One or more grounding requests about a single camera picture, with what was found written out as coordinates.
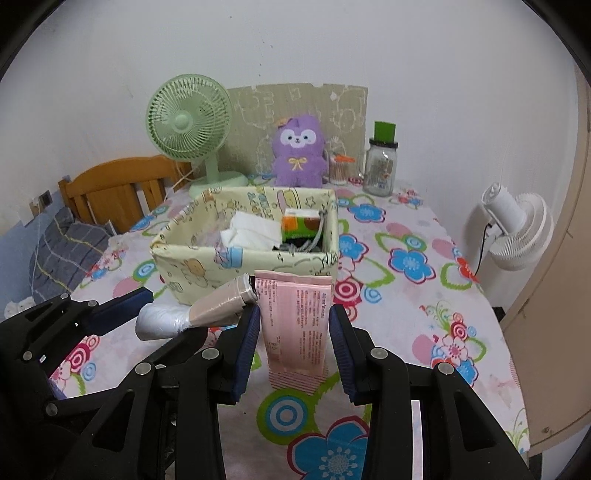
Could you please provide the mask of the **beige and white socks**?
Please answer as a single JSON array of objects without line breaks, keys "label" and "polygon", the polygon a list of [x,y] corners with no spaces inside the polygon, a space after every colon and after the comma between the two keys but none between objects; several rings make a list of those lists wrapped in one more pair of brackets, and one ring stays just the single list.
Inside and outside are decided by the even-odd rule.
[{"label": "beige and white socks", "polygon": [[238,323],[245,306],[256,304],[256,280],[249,274],[232,279],[192,306],[149,303],[135,320],[135,334],[142,341],[171,339],[190,328],[221,328]]}]

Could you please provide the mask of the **yellow cartoon fabric storage box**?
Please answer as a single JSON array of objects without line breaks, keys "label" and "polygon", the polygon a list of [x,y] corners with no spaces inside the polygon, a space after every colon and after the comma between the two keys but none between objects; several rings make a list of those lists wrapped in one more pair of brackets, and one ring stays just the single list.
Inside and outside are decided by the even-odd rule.
[{"label": "yellow cartoon fabric storage box", "polygon": [[[280,222],[291,209],[321,213],[324,219],[322,233],[301,247],[284,244]],[[184,305],[256,270],[335,276],[335,192],[265,186],[205,190],[156,235],[150,252],[169,290]]]}]

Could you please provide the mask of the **pink paper packet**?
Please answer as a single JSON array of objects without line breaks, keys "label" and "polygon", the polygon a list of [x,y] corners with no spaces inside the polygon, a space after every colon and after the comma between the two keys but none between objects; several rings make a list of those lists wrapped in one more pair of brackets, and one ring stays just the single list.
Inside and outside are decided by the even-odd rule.
[{"label": "pink paper packet", "polygon": [[259,270],[254,279],[270,383],[311,395],[328,376],[332,278]]}]

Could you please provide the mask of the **white cloth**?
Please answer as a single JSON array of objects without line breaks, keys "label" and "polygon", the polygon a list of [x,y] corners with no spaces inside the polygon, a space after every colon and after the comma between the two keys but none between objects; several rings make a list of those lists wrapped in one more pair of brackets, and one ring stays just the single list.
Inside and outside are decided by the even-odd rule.
[{"label": "white cloth", "polygon": [[237,211],[232,216],[228,230],[231,238],[226,248],[273,251],[281,242],[280,222]]}]

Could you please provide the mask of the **yellow cartoon tissue pack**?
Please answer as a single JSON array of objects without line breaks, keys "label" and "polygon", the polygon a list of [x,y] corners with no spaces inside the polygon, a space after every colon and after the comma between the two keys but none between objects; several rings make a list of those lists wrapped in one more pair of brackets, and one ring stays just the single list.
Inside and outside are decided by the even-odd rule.
[{"label": "yellow cartoon tissue pack", "polygon": [[322,230],[321,211],[314,209],[287,208],[280,220],[283,241],[294,239],[313,239]]}]

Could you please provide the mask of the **clear plastic zip bag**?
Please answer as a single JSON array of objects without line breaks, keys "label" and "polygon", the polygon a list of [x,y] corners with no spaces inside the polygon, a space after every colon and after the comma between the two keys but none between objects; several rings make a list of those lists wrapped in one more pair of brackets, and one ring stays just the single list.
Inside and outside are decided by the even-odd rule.
[{"label": "clear plastic zip bag", "polygon": [[231,233],[232,231],[228,229],[202,231],[191,236],[189,245],[191,248],[226,248],[228,247],[228,239],[231,238]]}]

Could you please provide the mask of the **grey plaid pillow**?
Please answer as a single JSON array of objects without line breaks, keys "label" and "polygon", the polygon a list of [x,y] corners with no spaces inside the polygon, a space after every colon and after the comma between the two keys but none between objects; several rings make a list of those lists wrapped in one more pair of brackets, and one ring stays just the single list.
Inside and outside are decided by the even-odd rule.
[{"label": "grey plaid pillow", "polygon": [[31,296],[36,304],[71,294],[108,247],[112,232],[76,219],[61,208],[41,233],[30,260]]}]

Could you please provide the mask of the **floral tablecloth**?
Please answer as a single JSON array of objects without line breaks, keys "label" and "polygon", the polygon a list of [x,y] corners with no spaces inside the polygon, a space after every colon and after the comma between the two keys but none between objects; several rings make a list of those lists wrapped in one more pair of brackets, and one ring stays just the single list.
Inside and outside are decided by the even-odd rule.
[{"label": "floral tablecloth", "polygon": [[[433,211],[407,186],[377,198],[349,181],[335,195],[341,249],[335,301],[375,344],[405,362],[456,367],[525,454],[528,421],[509,348],[468,261]],[[102,257],[82,267],[66,292],[102,303],[146,287],[155,302],[177,305],[149,244],[189,201],[185,192],[171,194],[108,247],[89,249]],[[131,321],[100,339],[83,339],[51,379],[68,397],[105,390],[161,344],[138,340]],[[218,410],[228,479],[361,478],[370,406],[349,402],[331,346],[327,355],[327,378],[304,393],[270,380],[259,338],[245,395]]]}]

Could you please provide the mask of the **wooden chair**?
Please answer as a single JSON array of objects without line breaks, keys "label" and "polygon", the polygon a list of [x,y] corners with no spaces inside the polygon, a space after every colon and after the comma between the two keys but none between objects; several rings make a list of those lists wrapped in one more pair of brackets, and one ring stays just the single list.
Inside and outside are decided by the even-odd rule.
[{"label": "wooden chair", "polygon": [[188,163],[164,155],[128,157],[98,164],[58,187],[64,205],[87,224],[110,222],[116,232],[131,229],[164,202],[166,189],[177,190],[190,176]]}]

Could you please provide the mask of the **purple plush toy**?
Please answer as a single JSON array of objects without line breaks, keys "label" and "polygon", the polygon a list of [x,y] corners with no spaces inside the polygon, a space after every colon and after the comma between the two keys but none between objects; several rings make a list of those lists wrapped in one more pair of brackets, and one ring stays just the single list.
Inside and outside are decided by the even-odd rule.
[{"label": "purple plush toy", "polygon": [[271,143],[274,185],[321,189],[328,172],[325,136],[314,115],[304,114],[277,128]]}]

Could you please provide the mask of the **white standing fan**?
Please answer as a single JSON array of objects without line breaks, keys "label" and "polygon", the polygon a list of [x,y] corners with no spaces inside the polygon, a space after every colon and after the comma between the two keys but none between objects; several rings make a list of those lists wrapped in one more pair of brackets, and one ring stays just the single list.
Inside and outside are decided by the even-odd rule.
[{"label": "white standing fan", "polygon": [[476,243],[474,272],[479,272],[485,258],[508,272],[533,266],[548,248],[553,232],[552,212],[542,196],[514,196],[503,184],[491,184],[468,220],[467,239]]}]

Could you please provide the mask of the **green desk fan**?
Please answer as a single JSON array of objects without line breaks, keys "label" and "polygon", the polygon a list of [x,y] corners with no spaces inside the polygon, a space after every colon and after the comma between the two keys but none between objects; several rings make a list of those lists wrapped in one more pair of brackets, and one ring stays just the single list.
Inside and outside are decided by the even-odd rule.
[{"label": "green desk fan", "polygon": [[211,188],[249,184],[242,173],[218,167],[218,153],[230,132],[231,103],[228,91],[212,78],[182,74],[166,81],[149,101],[145,125],[163,155],[190,162],[192,170],[204,167],[204,177],[189,183],[191,198]]}]

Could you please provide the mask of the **cotton swab container orange lid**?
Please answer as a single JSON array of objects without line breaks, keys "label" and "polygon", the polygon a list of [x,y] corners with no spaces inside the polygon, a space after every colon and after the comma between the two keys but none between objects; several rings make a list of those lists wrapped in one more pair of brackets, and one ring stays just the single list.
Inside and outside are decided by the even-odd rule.
[{"label": "cotton swab container orange lid", "polygon": [[358,167],[355,158],[341,154],[329,157],[329,183],[332,185],[345,185],[356,174]]}]

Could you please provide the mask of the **glass jar green lid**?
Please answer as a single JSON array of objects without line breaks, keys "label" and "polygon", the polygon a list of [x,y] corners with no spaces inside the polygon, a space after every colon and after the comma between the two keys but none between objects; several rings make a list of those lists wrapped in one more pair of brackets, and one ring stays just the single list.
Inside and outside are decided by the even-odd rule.
[{"label": "glass jar green lid", "polygon": [[363,167],[363,190],[379,197],[388,197],[394,190],[398,164],[398,142],[394,123],[376,121]]}]

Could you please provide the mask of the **wall power socket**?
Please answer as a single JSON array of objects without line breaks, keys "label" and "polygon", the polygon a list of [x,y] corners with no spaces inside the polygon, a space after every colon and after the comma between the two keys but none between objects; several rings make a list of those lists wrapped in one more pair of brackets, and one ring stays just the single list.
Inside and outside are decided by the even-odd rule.
[{"label": "wall power socket", "polygon": [[52,195],[49,191],[45,191],[39,196],[39,205],[42,209],[45,209],[53,202]]}]

